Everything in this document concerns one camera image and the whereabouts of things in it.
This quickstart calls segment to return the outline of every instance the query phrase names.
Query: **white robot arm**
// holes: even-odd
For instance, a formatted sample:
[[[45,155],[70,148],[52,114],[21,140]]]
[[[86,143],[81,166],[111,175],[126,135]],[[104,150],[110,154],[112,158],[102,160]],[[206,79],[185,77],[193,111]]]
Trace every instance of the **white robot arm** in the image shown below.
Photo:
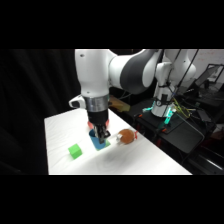
[[[187,50],[179,54],[178,60],[176,60],[177,53],[178,50],[166,50],[166,56],[171,63],[162,63],[157,66],[163,56],[162,49],[143,49],[131,56],[117,56],[109,49],[75,50],[81,95],[71,100],[69,104],[73,108],[87,110],[96,137],[102,143],[110,136],[105,126],[108,120],[109,88],[114,86],[131,94],[140,94],[149,88],[156,75],[158,85],[155,97],[157,100],[152,113],[165,117],[167,102],[175,91],[174,86],[183,77],[185,67],[190,64]],[[168,79],[173,80],[169,87],[167,86]]]

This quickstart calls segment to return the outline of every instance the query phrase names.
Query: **white table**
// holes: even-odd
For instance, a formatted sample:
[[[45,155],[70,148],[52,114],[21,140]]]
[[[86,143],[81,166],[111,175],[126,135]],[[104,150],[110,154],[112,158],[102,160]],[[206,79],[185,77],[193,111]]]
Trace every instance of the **white table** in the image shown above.
[[[111,145],[97,151],[89,137],[87,112],[77,109],[45,119],[50,175],[190,175],[145,137],[129,145],[117,145],[122,129],[132,129],[109,111]],[[74,160],[68,148],[78,144],[83,155]]]

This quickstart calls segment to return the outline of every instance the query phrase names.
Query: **green light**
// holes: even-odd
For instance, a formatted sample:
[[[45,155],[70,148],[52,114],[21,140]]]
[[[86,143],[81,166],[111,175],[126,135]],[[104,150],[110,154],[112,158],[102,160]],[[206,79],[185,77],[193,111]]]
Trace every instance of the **green light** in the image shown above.
[[[152,107],[149,107],[149,108],[145,108],[145,109],[143,109],[143,112],[146,112],[146,111],[150,111],[150,110],[152,110],[152,109],[153,109],[153,107],[154,107],[154,105],[155,105],[155,101],[154,101],[154,103],[153,103]]]
[[[167,118],[165,120],[165,124],[169,124],[172,115],[173,115],[173,112],[171,111],[171,108],[169,108],[168,113],[167,113]]]

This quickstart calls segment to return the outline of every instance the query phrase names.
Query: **black background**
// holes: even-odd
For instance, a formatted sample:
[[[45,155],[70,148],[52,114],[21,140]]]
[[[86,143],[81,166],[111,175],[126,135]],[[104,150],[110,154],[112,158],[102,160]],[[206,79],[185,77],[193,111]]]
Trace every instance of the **black background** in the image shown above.
[[[141,49],[111,50],[130,55]],[[48,174],[44,119],[71,110],[69,100],[81,92],[74,49],[1,49],[0,77],[0,172],[10,166]],[[124,101],[134,105],[151,98],[156,80],[152,85]],[[124,91],[110,92],[119,98]]]

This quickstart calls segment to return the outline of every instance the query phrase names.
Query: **small block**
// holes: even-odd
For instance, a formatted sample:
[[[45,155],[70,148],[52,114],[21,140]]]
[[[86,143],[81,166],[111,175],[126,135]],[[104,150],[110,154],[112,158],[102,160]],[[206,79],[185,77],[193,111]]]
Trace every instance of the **small block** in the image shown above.
[[[71,156],[73,157],[73,159],[77,159],[79,156],[82,155],[82,150],[80,149],[78,144],[70,147],[68,150],[69,150]]]
[[[110,146],[110,145],[111,145],[110,142],[107,140],[107,141],[106,141],[106,146],[105,146],[105,148],[108,147],[108,146]]]

